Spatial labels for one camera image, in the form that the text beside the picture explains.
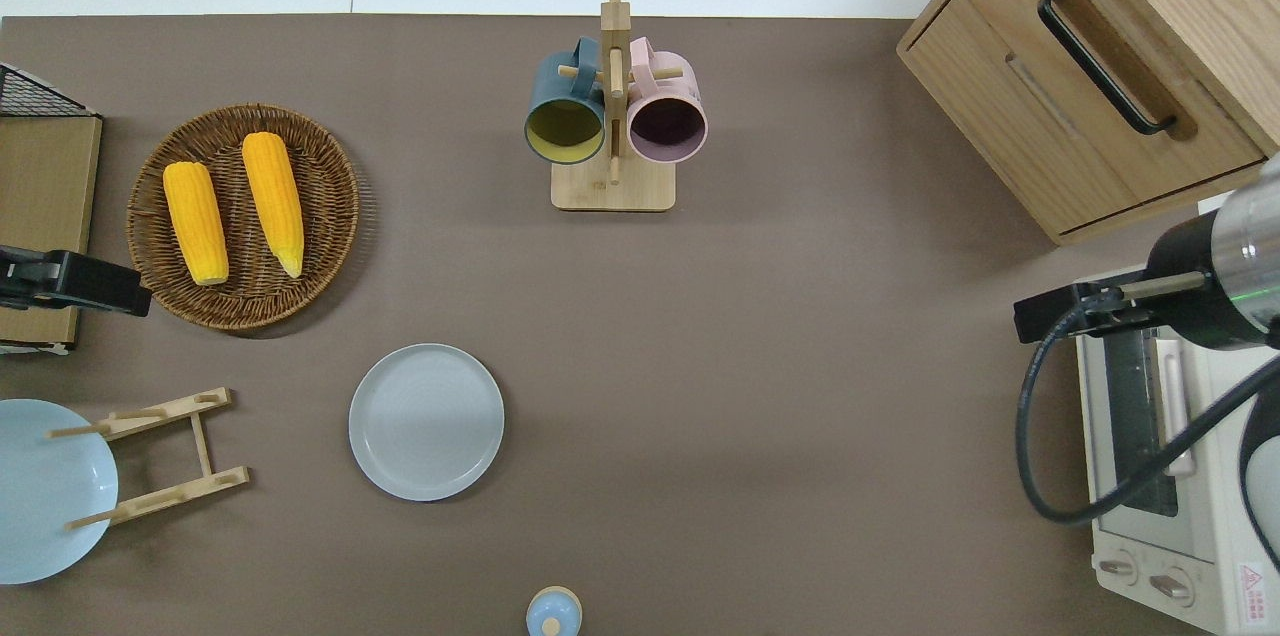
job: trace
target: toaster oven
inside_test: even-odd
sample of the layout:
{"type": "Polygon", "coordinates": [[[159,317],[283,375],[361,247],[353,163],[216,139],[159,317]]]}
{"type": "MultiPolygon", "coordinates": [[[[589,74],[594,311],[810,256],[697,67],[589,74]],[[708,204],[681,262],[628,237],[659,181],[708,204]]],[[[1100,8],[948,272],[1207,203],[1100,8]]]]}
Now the toaster oven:
{"type": "MultiPolygon", "coordinates": [[[[1076,353],[1092,500],[1275,356],[1203,349],[1169,328],[1076,337],[1076,353]]],[[[1230,413],[1156,482],[1093,521],[1101,586],[1212,633],[1280,633],[1280,575],[1239,488],[1251,408],[1230,413]]]]}

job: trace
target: oven knob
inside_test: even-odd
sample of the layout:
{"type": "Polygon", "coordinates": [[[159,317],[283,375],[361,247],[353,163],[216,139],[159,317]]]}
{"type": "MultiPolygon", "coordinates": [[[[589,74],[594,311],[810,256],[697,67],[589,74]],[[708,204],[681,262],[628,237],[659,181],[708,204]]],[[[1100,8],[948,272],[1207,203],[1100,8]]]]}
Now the oven knob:
{"type": "Polygon", "coordinates": [[[1170,568],[1167,573],[1152,576],[1149,581],[1152,587],[1180,607],[1189,607],[1196,601],[1196,589],[1192,587],[1190,576],[1178,567],[1170,568]]]}
{"type": "Polygon", "coordinates": [[[1123,549],[1116,552],[1115,555],[1108,559],[1100,558],[1094,554],[1093,568],[1097,568],[1103,573],[1111,573],[1129,586],[1138,582],[1138,566],[1133,560],[1133,554],[1123,549]]]}

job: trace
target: mug rack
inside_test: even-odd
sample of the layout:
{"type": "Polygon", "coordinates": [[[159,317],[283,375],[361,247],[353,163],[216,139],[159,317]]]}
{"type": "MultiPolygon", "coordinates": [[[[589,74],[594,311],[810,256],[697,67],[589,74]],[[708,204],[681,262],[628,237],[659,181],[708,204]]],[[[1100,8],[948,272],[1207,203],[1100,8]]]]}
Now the mug rack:
{"type": "MultiPolygon", "coordinates": [[[[675,163],[640,157],[627,143],[627,90],[631,76],[631,3],[600,4],[600,70],[604,86],[604,145],[599,154],[575,165],[552,165],[552,203],[562,211],[668,211],[676,206],[675,163]]],[[[572,67],[562,76],[576,76],[572,67]]],[[[681,76],[658,70],[654,77],[681,76]]]]}

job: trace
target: light blue plate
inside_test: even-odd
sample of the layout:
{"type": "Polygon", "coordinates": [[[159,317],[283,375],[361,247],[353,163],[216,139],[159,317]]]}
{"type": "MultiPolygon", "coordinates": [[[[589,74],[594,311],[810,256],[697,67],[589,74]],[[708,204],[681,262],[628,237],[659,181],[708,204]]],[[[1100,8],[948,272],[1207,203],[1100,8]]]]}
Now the light blue plate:
{"type": "Polygon", "coordinates": [[[63,526],[115,508],[115,458],[97,434],[46,439],[87,426],[77,412],[32,399],[0,401],[0,585],[46,578],[84,558],[108,522],[63,526]]]}
{"type": "Polygon", "coordinates": [[[385,354],[351,399],[356,463],[380,489],[412,502],[447,499],[489,468],[502,445],[502,393],[484,363],[453,346],[385,354]]]}

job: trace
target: woven tray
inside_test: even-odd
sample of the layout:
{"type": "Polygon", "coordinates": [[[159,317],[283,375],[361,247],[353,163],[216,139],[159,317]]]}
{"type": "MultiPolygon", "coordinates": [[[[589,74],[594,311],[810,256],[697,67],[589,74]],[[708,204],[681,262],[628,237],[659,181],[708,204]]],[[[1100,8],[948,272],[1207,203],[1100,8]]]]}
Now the woven tray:
{"type": "Polygon", "coordinates": [[[356,238],[360,195],[347,154],[323,125],[284,107],[248,102],[219,107],[179,125],[143,163],[129,198],[129,256],[142,284],[175,316],[200,326],[243,331],[266,326],[311,303],[333,282],[356,238]],[[241,141],[270,131],[289,150],[302,203],[302,276],[289,279],[266,247],[241,141]],[[227,239],[229,273],[219,285],[196,285],[187,273],[164,197],[164,168],[209,168],[227,239]]]}

